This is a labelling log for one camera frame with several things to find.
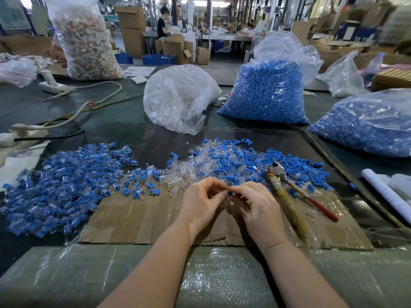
right hand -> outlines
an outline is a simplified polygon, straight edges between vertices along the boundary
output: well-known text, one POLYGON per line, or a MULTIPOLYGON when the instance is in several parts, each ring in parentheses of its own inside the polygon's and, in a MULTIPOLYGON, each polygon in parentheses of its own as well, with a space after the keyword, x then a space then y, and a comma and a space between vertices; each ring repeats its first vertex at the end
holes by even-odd
POLYGON ((228 191, 235 193, 230 201, 239 206, 248 234, 264 256, 271 248, 289 242, 280 206, 266 187, 248 181, 240 186, 230 186, 228 191))

white cable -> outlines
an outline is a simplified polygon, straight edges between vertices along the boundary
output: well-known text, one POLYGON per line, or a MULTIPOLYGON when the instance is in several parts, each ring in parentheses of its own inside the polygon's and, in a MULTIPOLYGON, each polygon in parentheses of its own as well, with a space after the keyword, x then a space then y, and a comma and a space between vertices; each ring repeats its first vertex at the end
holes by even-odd
MULTIPOLYGON (((115 91, 114 93, 110 94, 109 96, 103 98, 103 99, 100 100, 100 101, 86 101, 86 102, 80 107, 80 109, 77 110, 77 112, 76 112, 70 119, 68 119, 68 120, 66 120, 66 121, 64 121, 64 122, 62 122, 62 123, 60 123, 60 124, 55 124, 55 125, 50 125, 50 126, 41 126, 41 125, 24 125, 24 126, 23 126, 23 125, 21 125, 21 126, 19 126, 19 127, 20 127, 21 129, 24 129, 24 130, 47 130, 47 129, 53 129, 53 128, 55 128, 55 127, 62 126, 62 125, 64 125, 64 124, 69 123, 71 120, 73 120, 75 117, 77 117, 77 116, 80 114, 80 112, 83 110, 83 108, 84 108, 85 106, 87 106, 88 103, 100 104, 100 103, 106 101, 107 99, 109 99, 110 97, 116 95, 116 94, 117 94, 118 92, 120 92, 121 89, 123 88, 120 83, 117 83, 117 82, 114 82, 114 81, 104 81, 104 82, 99 82, 99 83, 92 84, 92 85, 88 85, 88 86, 74 87, 74 88, 70 89, 69 92, 74 91, 74 90, 77 90, 77 89, 85 89, 85 88, 88 88, 88 87, 93 87, 93 86, 96 86, 96 85, 99 85, 99 84, 102 84, 102 83, 116 83, 117 85, 120 86, 120 88, 119 88, 117 91, 115 91)), ((65 92, 65 93, 62 93, 62 94, 59 94, 59 95, 55 95, 55 96, 52 96, 52 97, 43 99, 42 101, 46 101, 46 100, 49 100, 49 99, 56 99, 56 98, 59 98, 59 97, 61 97, 61 96, 67 95, 69 92, 65 92)))

hand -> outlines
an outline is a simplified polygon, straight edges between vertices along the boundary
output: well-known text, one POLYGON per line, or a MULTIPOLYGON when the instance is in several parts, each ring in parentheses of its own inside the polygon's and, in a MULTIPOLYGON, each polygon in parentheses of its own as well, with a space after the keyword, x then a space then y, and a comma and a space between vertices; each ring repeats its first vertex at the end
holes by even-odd
POLYGON ((289 242, 284 232, 280 206, 266 187, 248 181, 240 186, 228 187, 228 190, 236 193, 230 200, 239 206, 248 234, 264 256, 271 248, 289 242))
POLYGON ((212 220, 215 210, 229 194, 227 185, 214 177, 207 177, 188 188, 182 198, 176 222, 188 225, 191 240, 212 220))

black cable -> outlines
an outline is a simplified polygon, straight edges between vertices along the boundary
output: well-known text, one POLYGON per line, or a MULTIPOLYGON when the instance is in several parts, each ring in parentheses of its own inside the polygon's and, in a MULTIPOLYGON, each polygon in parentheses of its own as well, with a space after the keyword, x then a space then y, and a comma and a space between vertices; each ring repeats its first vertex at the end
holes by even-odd
MULTIPOLYGON (((68 120, 68 119, 69 119, 69 118, 59 118, 58 120, 55 120, 55 121, 66 121, 66 120, 68 120)), ((26 141, 29 141, 29 140, 66 139, 66 138, 70 138, 70 137, 74 137, 74 136, 80 135, 81 133, 84 132, 83 127, 82 127, 80 124, 78 124, 76 121, 71 120, 70 122, 73 123, 75 126, 77 126, 77 128, 79 129, 77 132, 75 132, 75 133, 73 133, 73 134, 64 135, 64 136, 55 136, 55 137, 23 137, 23 138, 15 138, 14 141, 15 141, 15 142, 26 142, 26 141)), ((36 124, 36 125, 43 125, 43 124, 45 124, 45 123, 47 123, 47 122, 42 122, 42 123, 39 123, 39 124, 36 124)))

forearm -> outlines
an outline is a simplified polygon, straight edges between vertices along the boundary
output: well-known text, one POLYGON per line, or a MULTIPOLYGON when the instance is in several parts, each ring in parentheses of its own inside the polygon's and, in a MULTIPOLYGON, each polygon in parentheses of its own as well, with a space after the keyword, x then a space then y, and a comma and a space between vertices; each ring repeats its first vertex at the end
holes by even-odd
POLYGON ((291 243, 272 248, 265 258, 288 308, 347 307, 310 260, 291 243))
POLYGON ((174 223, 100 307, 173 307, 191 244, 187 225, 174 223))

